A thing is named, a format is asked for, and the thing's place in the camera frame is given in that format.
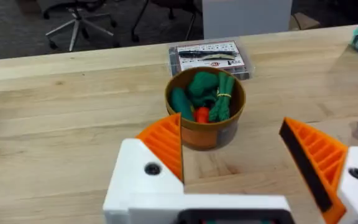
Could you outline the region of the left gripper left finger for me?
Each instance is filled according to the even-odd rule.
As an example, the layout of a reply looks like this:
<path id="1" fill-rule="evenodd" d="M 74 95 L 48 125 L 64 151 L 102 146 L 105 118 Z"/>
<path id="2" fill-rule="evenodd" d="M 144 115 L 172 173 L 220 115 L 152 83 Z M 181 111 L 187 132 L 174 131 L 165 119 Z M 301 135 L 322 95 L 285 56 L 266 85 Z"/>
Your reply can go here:
<path id="1" fill-rule="evenodd" d="M 135 194 L 184 191 L 181 114 L 162 118 L 122 140 L 103 203 L 106 223 L 129 223 Z"/>

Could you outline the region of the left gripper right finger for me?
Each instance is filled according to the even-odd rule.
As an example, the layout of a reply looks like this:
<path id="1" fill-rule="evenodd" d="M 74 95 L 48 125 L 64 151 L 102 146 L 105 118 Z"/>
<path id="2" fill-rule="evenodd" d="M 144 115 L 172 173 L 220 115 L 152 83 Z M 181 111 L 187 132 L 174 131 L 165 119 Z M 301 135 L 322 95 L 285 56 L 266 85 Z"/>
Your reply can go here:
<path id="1" fill-rule="evenodd" d="M 358 223 L 358 146 L 285 117 L 279 130 L 326 223 Z"/>

